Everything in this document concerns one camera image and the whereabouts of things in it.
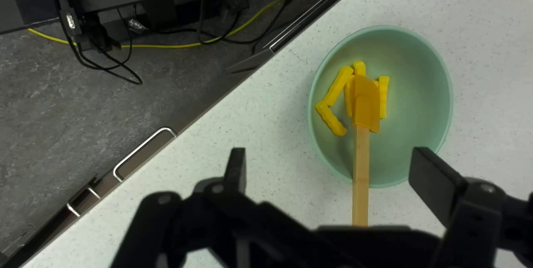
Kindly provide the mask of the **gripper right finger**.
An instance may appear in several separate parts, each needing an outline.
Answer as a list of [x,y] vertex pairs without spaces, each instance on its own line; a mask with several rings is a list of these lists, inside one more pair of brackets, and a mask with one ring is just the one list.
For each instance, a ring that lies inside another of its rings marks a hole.
[[522,200],[465,177],[428,147],[413,148],[408,183],[446,229],[431,268],[494,268],[499,249],[533,268],[533,192]]

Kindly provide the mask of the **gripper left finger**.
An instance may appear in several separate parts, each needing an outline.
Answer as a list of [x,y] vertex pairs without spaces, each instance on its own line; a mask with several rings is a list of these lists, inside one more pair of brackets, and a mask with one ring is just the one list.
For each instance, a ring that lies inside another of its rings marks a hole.
[[227,268],[316,268],[312,234],[245,195],[246,164],[245,148],[236,147],[224,175],[198,182],[189,197],[145,196],[110,268],[183,268],[198,250]]

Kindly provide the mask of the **green bowl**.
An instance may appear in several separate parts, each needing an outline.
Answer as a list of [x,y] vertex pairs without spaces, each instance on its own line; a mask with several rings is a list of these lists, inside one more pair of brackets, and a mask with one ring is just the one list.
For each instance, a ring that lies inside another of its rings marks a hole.
[[316,110],[335,77],[346,65],[362,61],[367,78],[388,76],[386,118],[371,135],[370,188],[389,188],[408,178],[413,147],[437,152],[451,125],[453,90],[447,67],[436,49],[412,30],[376,25],[349,35],[324,57],[308,99],[308,130],[318,157],[334,175],[352,181],[354,130],[346,114],[344,95],[331,107],[346,127],[335,135]]

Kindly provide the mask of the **wooden spatula with yellow head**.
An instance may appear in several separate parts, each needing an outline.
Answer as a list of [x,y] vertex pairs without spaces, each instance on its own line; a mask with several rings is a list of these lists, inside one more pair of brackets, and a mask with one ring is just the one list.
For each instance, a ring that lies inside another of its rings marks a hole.
[[380,96],[374,81],[363,75],[355,76],[353,90],[352,224],[366,227],[368,226],[371,133],[378,133],[380,130]]

